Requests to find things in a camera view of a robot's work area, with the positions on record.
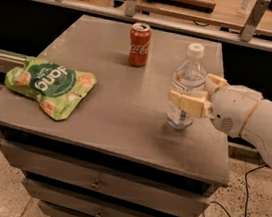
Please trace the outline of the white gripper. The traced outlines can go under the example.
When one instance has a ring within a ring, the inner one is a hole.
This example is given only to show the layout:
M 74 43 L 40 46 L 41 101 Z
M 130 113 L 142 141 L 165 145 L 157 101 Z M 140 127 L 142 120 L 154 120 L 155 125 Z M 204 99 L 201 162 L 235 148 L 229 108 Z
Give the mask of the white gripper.
M 263 99 L 258 91 L 245 86 L 228 86 L 223 77 L 210 73 L 204 90 L 208 93 L 202 90 L 181 92 L 172 88 L 168 93 L 169 101 L 194 118 L 206 118 L 211 114 L 215 128 L 234 138 L 240 136 L 245 121 Z M 208 94 L 214 94 L 212 103 Z

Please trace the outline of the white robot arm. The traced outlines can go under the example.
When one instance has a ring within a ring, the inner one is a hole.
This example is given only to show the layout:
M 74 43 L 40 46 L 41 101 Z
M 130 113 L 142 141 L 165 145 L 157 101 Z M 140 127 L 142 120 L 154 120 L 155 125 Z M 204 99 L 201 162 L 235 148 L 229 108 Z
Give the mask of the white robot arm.
M 207 117 L 215 129 L 255 146 L 272 168 L 272 101 L 259 91 L 228 84 L 224 78 L 209 74 L 203 89 L 171 89 L 168 96 L 194 118 Z

